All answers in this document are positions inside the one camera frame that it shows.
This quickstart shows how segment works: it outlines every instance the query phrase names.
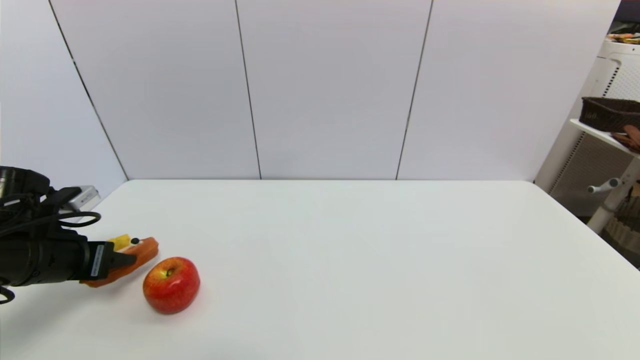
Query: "brown basket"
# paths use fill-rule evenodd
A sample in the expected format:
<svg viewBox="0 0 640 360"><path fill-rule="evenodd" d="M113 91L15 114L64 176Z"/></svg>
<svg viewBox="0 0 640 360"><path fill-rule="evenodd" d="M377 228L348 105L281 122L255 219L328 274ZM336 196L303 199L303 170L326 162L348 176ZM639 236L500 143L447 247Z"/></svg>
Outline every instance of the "brown basket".
<svg viewBox="0 0 640 360"><path fill-rule="evenodd" d="M624 133L624 125L633 125L640 129L640 102L583 97L580 122L611 133Z"/></svg>

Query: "panel seam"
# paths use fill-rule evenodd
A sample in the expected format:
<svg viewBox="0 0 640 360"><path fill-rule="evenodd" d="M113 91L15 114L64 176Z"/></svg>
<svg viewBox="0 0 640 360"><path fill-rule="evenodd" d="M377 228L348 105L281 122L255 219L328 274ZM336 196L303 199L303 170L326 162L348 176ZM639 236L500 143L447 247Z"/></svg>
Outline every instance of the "panel seam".
<svg viewBox="0 0 640 360"><path fill-rule="evenodd" d="M429 4L429 15L427 15L427 26L424 28L424 38L422 39L422 49L420 50L420 60L418 61L418 71L415 74L415 82L413 83L413 93L411 94L411 103L409 104L409 114L406 117L406 125L404 127L404 137L402 139L402 147L400 148L400 158L398 159L398 169L396 170L396 180L400 174L400 165L402 164L402 155L404 154L404 144L406 142L406 133L409 130L409 121L411 119L411 111L413 110L413 100L415 98L415 89L418 87L418 79L420 78L420 66L422 66L422 56L424 55L424 46L427 42L427 32L429 31L429 23L431 22L431 13L433 12L433 3Z"/></svg>
<svg viewBox="0 0 640 360"><path fill-rule="evenodd" d="M260 168L260 155L258 154L258 138L255 134L255 121L253 120L253 106L251 103L251 91L249 90L249 74L246 70L246 58L244 57L244 43L242 41L242 30L240 29L240 12L238 11L238 2L234 1L236 4L236 18L238 21L238 34L240 35L240 49L242 50L242 62L244 65L244 80L246 81L246 94L247 98L249 98L249 112L251 113L251 125L253 127L253 142L255 144L255 158L258 161L258 176L260 176L260 180L262 180L262 169Z"/></svg>
<svg viewBox="0 0 640 360"><path fill-rule="evenodd" d="M80 70L78 69L78 66L76 64L76 59L74 58L74 55L71 53L71 48L69 47L69 44L67 42L67 38L65 37L64 32L62 32L62 27L60 26L60 21L58 21L58 16L56 15L56 10L54 10L53 4L51 3L51 0L49 0L49 7L51 8L51 12L53 13L53 18L56 20L56 24L58 25L58 30L60 31L60 35L62 35L62 40L65 42L65 46L67 47L67 51L69 52L69 56L71 57L71 61L74 63L74 67L76 68L76 73L78 74L78 78L80 79L80 83L82 84L82 87L84 88L84 92L86 93L87 98L89 98L89 103L91 104L91 107L93 108L93 112L95 113L95 116L98 118L98 122L100 123L100 127L102 128L102 132L104 133L104 136L107 138L107 142L109 143L109 146L111 147L111 151L113 151L113 154L116 156L116 160L118 161L118 165L120 165L120 168L122 169L122 173L124 174L124 177L127 179L127 181L129 181L131 179L127 175L127 171L124 169L124 166L122 166L122 161L120 161L120 157L118 156L118 152L116 151L115 147L113 146L113 142L111 141L111 138L109 137L109 134L107 133L107 129L104 127L104 124L102 123L102 119L100 118L100 114L98 114L98 110L95 108L95 105L93 103L93 99L91 98L91 95L89 95L89 90L87 90L86 85L84 83L84 80L82 79L82 75L80 74Z"/></svg>

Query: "shelf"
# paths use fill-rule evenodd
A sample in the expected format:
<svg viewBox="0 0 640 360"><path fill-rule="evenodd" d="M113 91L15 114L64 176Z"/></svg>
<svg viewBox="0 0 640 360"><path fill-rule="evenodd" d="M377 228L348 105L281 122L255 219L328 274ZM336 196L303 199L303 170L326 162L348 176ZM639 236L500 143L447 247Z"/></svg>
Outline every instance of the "shelf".
<svg viewBox="0 0 640 360"><path fill-rule="evenodd" d="M595 138L604 141L605 143L608 143L609 145L616 147L624 152L626 152L627 154L633 155L635 157L640 158L640 154L636 154L634 152L629 151L628 148L626 148L624 145L622 145L621 143L619 143L616 139L614 139L611 134L606 133L604 131L600 131L600 130L596 130L594 128L592 128L591 126L585 125L583 123L581 123L580 121L578 121L578 119L571 119L569 120L569 122L571 122L571 124L575 127L577 127L578 129L580 129L581 131L584 131L585 133L594 136Z"/></svg>

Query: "yellow component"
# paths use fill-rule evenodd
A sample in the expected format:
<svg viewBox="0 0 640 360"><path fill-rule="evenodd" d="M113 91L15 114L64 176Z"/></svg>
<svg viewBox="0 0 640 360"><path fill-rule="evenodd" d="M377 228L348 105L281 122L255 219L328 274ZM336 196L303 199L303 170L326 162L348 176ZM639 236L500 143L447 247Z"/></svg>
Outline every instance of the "yellow component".
<svg viewBox="0 0 640 360"><path fill-rule="evenodd" d="M117 238L109 239L108 241L111 241L112 243L114 243L113 251L120 251L121 249L124 249L127 246L129 246L129 242L131 241L131 238L129 237L128 234L124 234L124 235L118 236Z"/></svg>

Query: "red apple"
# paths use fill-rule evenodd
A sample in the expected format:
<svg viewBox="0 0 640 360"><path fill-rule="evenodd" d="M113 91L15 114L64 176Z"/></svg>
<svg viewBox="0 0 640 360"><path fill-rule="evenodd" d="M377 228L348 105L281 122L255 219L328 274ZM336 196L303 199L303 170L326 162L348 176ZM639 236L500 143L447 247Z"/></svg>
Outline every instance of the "red apple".
<svg viewBox="0 0 640 360"><path fill-rule="evenodd" d="M142 292L158 313L172 314L186 309L200 287L198 269L188 259L168 258L154 266L142 283Z"/></svg>

